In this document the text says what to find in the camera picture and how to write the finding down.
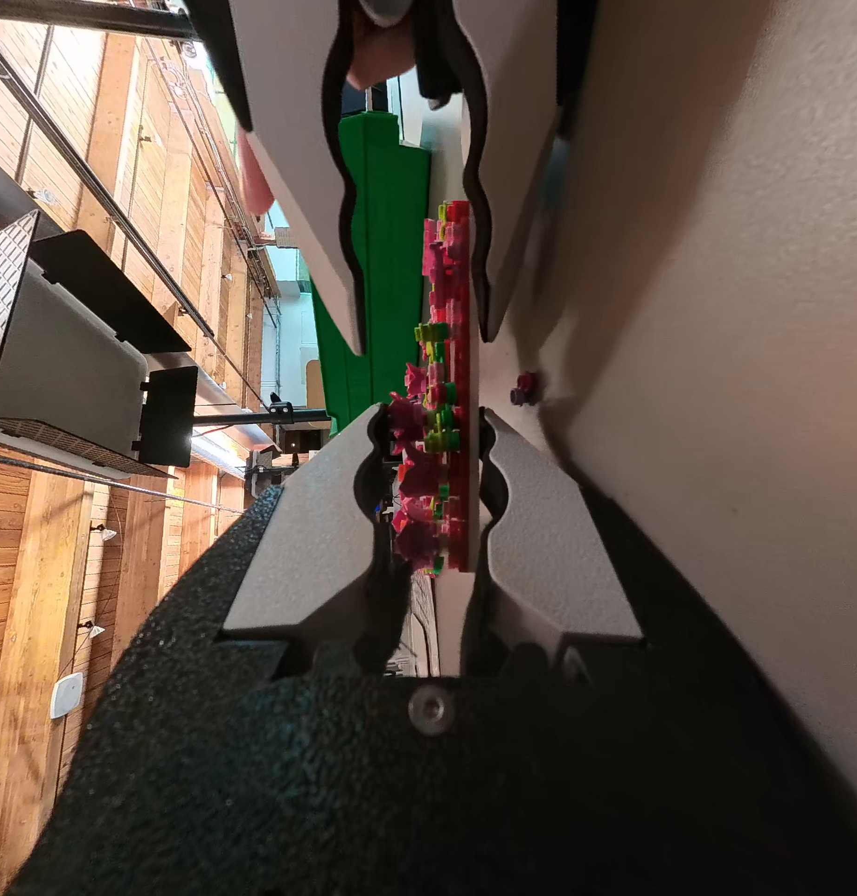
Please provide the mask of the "person's right hand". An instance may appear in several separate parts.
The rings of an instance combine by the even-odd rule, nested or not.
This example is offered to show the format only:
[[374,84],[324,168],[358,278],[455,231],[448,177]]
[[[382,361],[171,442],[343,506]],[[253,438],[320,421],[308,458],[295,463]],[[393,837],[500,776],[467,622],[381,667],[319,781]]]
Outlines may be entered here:
[[365,12],[353,12],[353,58],[347,82],[365,91],[415,67],[411,14],[388,27],[373,22]]

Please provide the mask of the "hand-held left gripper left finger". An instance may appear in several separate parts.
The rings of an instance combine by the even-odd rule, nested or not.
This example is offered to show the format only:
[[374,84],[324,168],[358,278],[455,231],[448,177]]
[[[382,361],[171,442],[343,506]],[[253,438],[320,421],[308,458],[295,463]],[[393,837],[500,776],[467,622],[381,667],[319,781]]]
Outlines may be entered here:
[[286,674],[308,670],[327,644],[382,674],[399,647],[410,564],[376,515],[390,493],[389,410],[368,407],[290,476],[222,624],[233,639],[286,643]]

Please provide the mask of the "red lego heart wreath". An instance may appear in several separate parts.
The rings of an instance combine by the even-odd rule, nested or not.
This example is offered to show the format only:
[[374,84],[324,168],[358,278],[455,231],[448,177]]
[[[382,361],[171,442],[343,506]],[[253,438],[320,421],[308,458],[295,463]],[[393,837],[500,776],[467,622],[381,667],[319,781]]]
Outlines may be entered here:
[[446,569],[473,570],[479,540],[478,411],[471,384],[470,225],[469,202],[442,203],[436,217],[425,220],[422,257],[422,275],[429,286],[423,322],[446,322],[456,340],[453,368],[460,387],[460,451],[430,454],[424,448],[424,412],[408,389],[411,375],[423,364],[421,350],[419,364],[407,364],[405,394],[392,393],[387,407],[392,446],[402,459],[398,468],[400,505],[391,522],[395,532],[392,545],[414,571],[433,578]]

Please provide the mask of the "white ceiling access point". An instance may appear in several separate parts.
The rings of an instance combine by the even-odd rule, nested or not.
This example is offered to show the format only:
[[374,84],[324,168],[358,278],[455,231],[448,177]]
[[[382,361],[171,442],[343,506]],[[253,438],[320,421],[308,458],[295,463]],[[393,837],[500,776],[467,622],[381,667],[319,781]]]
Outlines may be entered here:
[[82,706],[85,681],[86,674],[76,671],[55,682],[49,705],[52,721],[62,719]]

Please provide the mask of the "green plastic bin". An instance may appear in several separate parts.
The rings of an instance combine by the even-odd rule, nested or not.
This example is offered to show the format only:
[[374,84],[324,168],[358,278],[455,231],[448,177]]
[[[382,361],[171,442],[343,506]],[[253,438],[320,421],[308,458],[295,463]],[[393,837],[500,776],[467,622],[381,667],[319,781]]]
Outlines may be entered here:
[[356,356],[314,290],[325,409],[342,431],[391,392],[404,394],[406,364],[420,358],[422,252],[430,153],[399,139],[398,118],[366,111],[343,118],[341,150],[356,186],[352,239],[364,274],[367,352]]

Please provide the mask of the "grey studio light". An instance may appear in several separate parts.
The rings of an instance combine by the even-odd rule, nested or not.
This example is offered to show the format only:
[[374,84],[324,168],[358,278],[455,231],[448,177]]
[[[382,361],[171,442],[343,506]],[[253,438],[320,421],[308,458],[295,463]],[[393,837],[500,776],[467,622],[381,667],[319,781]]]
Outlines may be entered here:
[[88,473],[166,477],[191,460],[188,343],[82,230],[0,230],[0,446]]

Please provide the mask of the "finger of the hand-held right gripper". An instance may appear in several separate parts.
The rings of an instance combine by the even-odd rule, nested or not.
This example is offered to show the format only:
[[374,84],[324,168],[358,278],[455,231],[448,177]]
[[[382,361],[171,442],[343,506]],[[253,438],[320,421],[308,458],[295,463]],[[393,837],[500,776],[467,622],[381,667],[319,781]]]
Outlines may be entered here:
[[453,2],[453,71],[469,119],[463,187],[475,220],[471,278],[484,342],[496,338],[512,299],[598,8],[593,1]]
[[366,295],[351,234],[356,189],[339,135],[353,59],[349,2],[231,1],[255,157],[299,241],[314,285],[358,356]]

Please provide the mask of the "black light stand pole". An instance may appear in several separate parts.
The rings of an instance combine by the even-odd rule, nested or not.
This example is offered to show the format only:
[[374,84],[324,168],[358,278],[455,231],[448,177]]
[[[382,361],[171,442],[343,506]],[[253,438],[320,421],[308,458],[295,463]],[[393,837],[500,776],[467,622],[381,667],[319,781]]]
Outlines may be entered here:
[[235,414],[196,414],[191,417],[191,427],[238,427],[242,425],[276,425],[291,427],[296,424],[332,424],[332,416],[326,409],[299,408],[288,401],[275,401],[262,412],[246,409]]

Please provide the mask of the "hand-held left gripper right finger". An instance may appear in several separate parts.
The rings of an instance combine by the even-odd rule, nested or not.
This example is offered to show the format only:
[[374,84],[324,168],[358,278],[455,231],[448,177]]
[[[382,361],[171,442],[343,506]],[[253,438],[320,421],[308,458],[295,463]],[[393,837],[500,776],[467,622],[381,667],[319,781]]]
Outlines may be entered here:
[[569,651],[636,646],[643,632],[577,482],[491,409],[479,424],[480,532],[467,673],[521,646],[562,668]]

